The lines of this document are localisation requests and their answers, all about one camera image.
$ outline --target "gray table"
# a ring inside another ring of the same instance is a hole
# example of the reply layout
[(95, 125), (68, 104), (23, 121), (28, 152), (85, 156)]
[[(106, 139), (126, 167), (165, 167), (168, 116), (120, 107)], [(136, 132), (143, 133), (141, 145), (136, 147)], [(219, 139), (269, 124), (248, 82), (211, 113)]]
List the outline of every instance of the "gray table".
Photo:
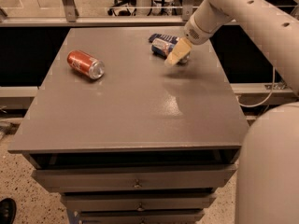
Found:
[[(248, 124), (210, 42), (168, 69), (151, 51), (153, 33), (183, 35), (181, 27), (72, 29), (8, 148), (82, 220), (192, 223), (235, 171)], [(102, 60), (105, 75), (91, 81), (72, 70), (73, 49)]]

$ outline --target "speckled floor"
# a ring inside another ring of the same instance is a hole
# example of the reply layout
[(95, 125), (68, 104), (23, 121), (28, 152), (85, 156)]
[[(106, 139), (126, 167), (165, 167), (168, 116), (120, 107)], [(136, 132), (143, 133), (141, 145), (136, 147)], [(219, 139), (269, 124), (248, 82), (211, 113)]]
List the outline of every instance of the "speckled floor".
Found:
[[(16, 201), (18, 210), (14, 224), (69, 223), (60, 196), (47, 193), (34, 181), (31, 177), (33, 167), (22, 155), (7, 152), (20, 122), (21, 119), (11, 121), (13, 125), (0, 141), (0, 200), (10, 197)], [(224, 188), (217, 189), (216, 201), (205, 210), (205, 216), (197, 224), (235, 223), (235, 181), (236, 174)]]

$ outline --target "table top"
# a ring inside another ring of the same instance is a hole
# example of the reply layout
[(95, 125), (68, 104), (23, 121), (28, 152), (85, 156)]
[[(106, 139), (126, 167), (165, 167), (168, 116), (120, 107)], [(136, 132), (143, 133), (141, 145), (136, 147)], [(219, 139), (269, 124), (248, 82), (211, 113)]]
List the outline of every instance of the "table top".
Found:
[[(71, 29), (9, 152), (239, 147), (248, 124), (210, 42), (169, 69), (151, 51), (154, 33), (183, 27)], [(92, 81), (71, 69), (74, 49), (103, 61), (105, 74)]]

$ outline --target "drawer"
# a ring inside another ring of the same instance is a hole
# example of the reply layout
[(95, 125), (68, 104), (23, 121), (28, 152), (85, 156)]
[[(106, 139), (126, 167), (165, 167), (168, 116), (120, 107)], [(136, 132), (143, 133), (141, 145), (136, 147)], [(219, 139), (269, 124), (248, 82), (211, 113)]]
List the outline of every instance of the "drawer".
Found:
[(194, 191), (162, 191), (103, 195), (63, 196), (61, 202), (73, 212), (204, 209), (216, 199), (215, 194)]
[(231, 163), (238, 149), (159, 150), (100, 153), (31, 154), (37, 169), (103, 168), (152, 165), (216, 165)]
[(34, 170), (33, 178), (49, 192), (199, 189), (223, 187), (235, 165), (153, 166), (79, 170)]
[(194, 224), (204, 216), (203, 210), (80, 213), (83, 223), (101, 224)]

